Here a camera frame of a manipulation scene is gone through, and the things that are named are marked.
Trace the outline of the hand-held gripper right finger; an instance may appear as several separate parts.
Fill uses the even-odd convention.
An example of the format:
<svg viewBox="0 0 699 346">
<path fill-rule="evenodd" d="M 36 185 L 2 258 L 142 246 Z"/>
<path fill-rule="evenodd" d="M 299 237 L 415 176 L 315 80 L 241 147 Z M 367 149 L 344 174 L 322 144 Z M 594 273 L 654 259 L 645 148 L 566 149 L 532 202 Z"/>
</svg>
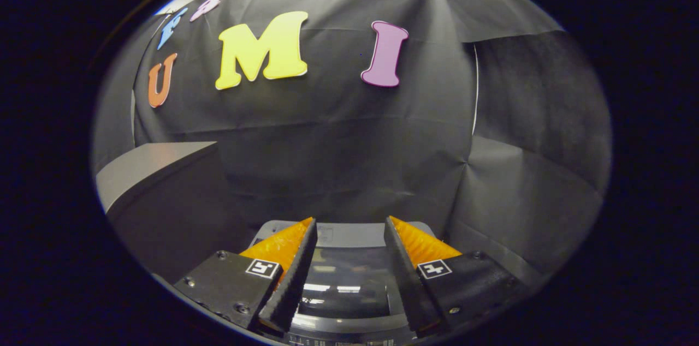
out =
<svg viewBox="0 0 699 346">
<path fill-rule="evenodd" d="M 408 326 L 417 336 L 474 329 L 523 299 L 526 284 L 479 250 L 461 253 L 395 217 L 384 241 Z"/>
</svg>

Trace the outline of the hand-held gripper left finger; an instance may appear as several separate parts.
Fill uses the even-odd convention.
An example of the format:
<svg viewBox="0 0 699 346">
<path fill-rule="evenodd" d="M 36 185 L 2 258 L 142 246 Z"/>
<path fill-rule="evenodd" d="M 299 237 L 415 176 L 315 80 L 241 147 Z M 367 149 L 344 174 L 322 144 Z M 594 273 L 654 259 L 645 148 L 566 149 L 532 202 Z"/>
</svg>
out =
<svg viewBox="0 0 699 346">
<path fill-rule="evenodd" d="M 220 250 L 174 288 L 197 306 L 247 331 L 288 332 L 317 243 L 312 217 L 235 254 Z"/>
</svg>

